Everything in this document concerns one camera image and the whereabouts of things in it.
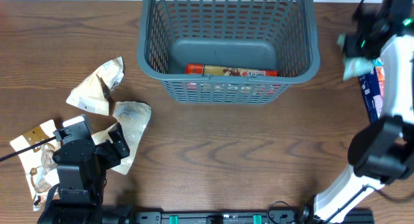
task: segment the green tape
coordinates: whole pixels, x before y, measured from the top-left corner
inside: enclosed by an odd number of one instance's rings
[[[253,224],[261,224],[261,215],[253,215]]]
[[[179,224],[179,217],[178,216],[170,216],[169,217],[169,224]]]

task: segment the wooden table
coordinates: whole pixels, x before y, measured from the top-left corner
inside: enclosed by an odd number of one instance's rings
[[[353,31],[354,4],[317,4],[321,68],[265,106],[173,101],[136,62],[141,2],[0,1],[0,155],[38,124],[83,111],[65,103],[71,89],[122,56],[125,78],[113,100],[149,104],[153,114],[133,167],[107,174],[104,203],[172,210],[265,209],[275,200],[302,206],[345,168],[352,137],[368,125],[356,79],[342,81],[341,32]],[[112,117],[88,115],[95,130]],[[0,222],[35,223],[18,157],[1,163]],[[414,178],[386,192],[404,197]],[[412,223],[414,203],[373,194],[360,207],[377,223]]]

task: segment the wood grain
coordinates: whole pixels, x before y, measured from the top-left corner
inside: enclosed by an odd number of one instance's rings
[[[71,89],[122,56],[126,76],[113,100],[153,108],[127,176],[110,171],[105,204],[172,210],[264,209],[275,200],[302,206],[347,163],[352,137],[368,125],[356,79],[342,81],[341,32],[354,30],[354,4],[317,4],[321,68],[265,106],[174,102],[136,62],[141,2],[0,1],[0,155],[9,142],[53,118],[83,113],[65,103]],[[114,123],[89,114],[96,131]],[[35,223],[19,159],[1,163],[0,222]],[[414,179],[385,189],[411,192]],[[414,203],[369,196],[377,223],[412,223]]]

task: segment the robotic arm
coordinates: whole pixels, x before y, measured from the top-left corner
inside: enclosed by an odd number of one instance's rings
[[[381,117],[357,134],[349,147],[348,166],[324,192],[305,206],[304,223],[341,223],[365,197],[406,179],[414,170],[413,70],[414,37],[407,26],[413,0],[384,0],[378,15],[354,14],[358,32],[348,34],[348,57],[381,57],[386,68],[385,99]],[[395,141],[402,137],[406,143]]]

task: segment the basket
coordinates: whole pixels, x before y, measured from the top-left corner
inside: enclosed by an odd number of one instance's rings
[[[180,102],[267,104],[318,72],[313,0],[143,0],[137,58]],[[189,63],[279,75],[184,74]]]

